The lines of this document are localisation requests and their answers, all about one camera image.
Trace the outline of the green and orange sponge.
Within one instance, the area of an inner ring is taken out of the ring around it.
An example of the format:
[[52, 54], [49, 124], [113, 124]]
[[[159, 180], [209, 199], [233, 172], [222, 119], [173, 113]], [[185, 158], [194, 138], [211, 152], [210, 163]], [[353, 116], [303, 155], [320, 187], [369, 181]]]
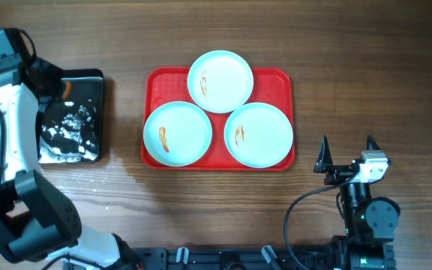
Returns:
[[67, 81], [67, 82], [65, 83], [65, 89], [64, 89], [63, 94], [62, 94], [62, 96], [61, 96], [63, 100], [68, 99], [68, 97], [69, 97], [70, 94], [71, 94], [71, 89], [72, 89], [71, 82]]

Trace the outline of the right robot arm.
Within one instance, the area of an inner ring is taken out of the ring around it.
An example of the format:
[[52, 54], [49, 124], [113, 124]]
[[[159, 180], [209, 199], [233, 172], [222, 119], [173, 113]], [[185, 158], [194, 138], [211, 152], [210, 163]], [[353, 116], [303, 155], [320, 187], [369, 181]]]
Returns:
[[367, 138], [367, 149], [350, 165], [333, 164], [329, 142], [324, 136], [315, 173], [324, 173], [324, 184], [338, 188], [345, 235], [329, 242], [329, 269], [396, 269], [394, 240], [401, 208], [386, 197], [371, 196], [372, 184], [384, 179], [391, 165], [374, 138]]

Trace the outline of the light blue top plate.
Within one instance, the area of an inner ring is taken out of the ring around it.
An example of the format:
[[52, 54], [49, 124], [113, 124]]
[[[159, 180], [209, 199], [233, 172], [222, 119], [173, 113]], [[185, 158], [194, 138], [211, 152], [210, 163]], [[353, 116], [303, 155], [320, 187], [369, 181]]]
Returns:
[[244, 105], [254, 89], [249, 64], [238, 54], [213, 50], [201, 55], [187, 75], [193, 101], [210, 113], [231, 113]]

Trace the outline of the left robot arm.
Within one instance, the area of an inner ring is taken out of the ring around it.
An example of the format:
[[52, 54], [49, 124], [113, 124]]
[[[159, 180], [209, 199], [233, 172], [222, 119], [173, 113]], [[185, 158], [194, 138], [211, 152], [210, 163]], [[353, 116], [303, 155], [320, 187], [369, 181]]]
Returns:
[[0, 29], [0, 254], [9, 263], [141, 269], [116, 234], [83, 225], [41, 163], [94, 163], [102, 153], [106, 83], [98, 69], [65, 70], [19, 28]]

